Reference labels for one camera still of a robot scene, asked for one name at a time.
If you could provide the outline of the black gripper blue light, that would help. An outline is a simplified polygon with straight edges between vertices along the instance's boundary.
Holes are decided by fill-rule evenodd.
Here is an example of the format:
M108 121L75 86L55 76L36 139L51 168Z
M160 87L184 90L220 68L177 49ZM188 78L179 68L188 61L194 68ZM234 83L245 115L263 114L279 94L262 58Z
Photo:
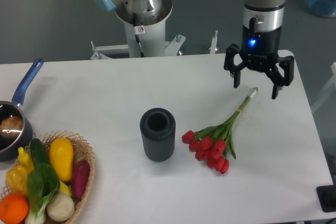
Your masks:
M234 79L234 88L240 85L241 71L244 68L265 72L272 81L273 100L284 86L289 86L293 81L295 58L294 56L278 56L281 27L271 30L254 32L243 26L242 48L231 44L225 53L224 69L230 72ZM234 58L239 55L242 62L234 63Z

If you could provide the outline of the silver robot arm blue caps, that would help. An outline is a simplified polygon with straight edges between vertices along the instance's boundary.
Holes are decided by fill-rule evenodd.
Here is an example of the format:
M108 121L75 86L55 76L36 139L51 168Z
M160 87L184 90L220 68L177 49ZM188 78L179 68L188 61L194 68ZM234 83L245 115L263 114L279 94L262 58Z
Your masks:
M286 0L244 0L242 44L226 49L224 69L240 84L244 68L263 72L272 81L272 97L291 84L294 58L278 55ZM165 21L172 11L172 0L94 0L102 9L114 10L124 22L129 55L165 56Z

